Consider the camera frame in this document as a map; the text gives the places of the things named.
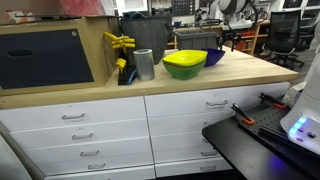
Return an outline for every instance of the yellow bowl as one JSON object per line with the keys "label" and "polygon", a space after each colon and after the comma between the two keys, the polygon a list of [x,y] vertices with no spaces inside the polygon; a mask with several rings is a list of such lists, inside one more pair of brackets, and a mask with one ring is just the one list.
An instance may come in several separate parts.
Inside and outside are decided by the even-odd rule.
{"label": "yellow bowl", "polygon": [[179,66],[193,66],[205,60],[207,54],[201,50],[181,50],[164,57],[163,61]]}

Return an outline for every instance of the yellow clamp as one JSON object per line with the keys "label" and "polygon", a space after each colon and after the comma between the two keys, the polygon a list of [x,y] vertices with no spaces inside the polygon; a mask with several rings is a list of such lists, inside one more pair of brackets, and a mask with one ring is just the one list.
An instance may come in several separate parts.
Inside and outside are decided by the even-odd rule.
{"label": "yellow clamp", "polygon": [[118,58],[116,65],[119,66],[120,72],[122,73],[123,68],[126,66],[127,61],[122,59],[122,58]]}
{"label": "yellow clamp", "polygon": [[104,35],[112,39],[111,43],[113,49],[123,48],[123,51],[126,52],[126,48],[136,47],[135,44],[131,44],[134,43],[135,40],[133,38],[129,38],[129,36],[116,37],[108,32],[105,32]]}

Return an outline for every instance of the office chair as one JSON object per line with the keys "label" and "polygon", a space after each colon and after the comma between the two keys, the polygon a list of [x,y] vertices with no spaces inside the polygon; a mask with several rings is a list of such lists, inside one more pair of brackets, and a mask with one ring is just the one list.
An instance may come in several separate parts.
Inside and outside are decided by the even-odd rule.
{"label": "office chair", "polygon": [[300,31],[300,40],[296,48],[296,52],[310,49],[310,44],[315,36],[317,24],[313,25],[307,31]]}
{"label": "office chair", "polygon": [[288,62],[304,65],[296,59],[295,51],[300,40],[301,10],[287,12],[271,12],[268,40],[263,45],[263,50],[275,56],[267,61],[277,65],[294,69]]}

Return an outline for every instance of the cabinet drawer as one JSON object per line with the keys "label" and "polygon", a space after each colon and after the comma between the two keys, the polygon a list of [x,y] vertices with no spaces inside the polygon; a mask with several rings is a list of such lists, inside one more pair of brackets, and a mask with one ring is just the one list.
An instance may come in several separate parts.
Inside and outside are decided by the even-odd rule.
{"label": "cabinet drawer", "polygon": [[202,136],[201,131],[164,136],[152,136],[151,142],[153,151],[184,149],[200,146],[212,148],[208,141],[206,141]]}
{"label": "cabinet drawer", "polygon": [[200,146],[186,149],[156,151],[153,153],[153,156],[155,163],[165,163],[219,157],[220,155],[213,147]]}
{"label": "cabinet drawer", "polygon": [[24,151],[36,164],[151,152],[149,137]]}
{"label": "cabinet drawer", "polygon": [[156,164],[157,177],[232,169],[222,157]]}
{"label": "cabinet drawer", "polygon": [[0,121],[9,131],[139,119],[145,117],[146,112],[143,97],[88,101],[0,111]]}
{"label": "cabinet drawer", "polygon": [[37,166],[45,175],[56,175],[152,164],[153,159],[152,153],[150,152],[144,154],[132,154],[90,160],[44,163],[37,164]]}
{"label": "cabinet drawer", "polygon": [[183,115],[230,110],[233,103],[251,108],[260,103],[261,92],[278,97],[284,95],[289,83],[232,87],[204,91],[151,95],[145,97],[149,117]]}
{"label": "cabinet drawer", "polygon": [[155,179],[154,166],[47,176],[45,180],[144,180]]}
{"label": "cabinet drawer", "polygon": [[149,118],[151,136],[201,131],[204,127],[227,119],[234,111],[197,113]]}
{"label": "cabinet drawer", "polygon": [[148,137],[146,119],[15,131],[10,135],[22,149]]}

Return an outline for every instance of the wooden countertop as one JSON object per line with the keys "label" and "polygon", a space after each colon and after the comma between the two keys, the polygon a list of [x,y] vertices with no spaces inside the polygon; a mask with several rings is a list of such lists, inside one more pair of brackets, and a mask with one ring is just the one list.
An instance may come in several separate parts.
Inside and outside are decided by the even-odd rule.
{"label": "wooden countertop", "polygon": [[203,90],[232,86],[291,81],[298,73],[271,64],[250,55],[224,47],[225,56],[212,67],[204,68],[190,80],[171,77],[162,62],[155,65],[155,79],[141,82],[138,79],[131,86],[118,86],[118,69],[103,87],[12,95],[0,97],[0,108],[18,108],[59,103],[81,102],[108,98],[121,98],[161,93]]}

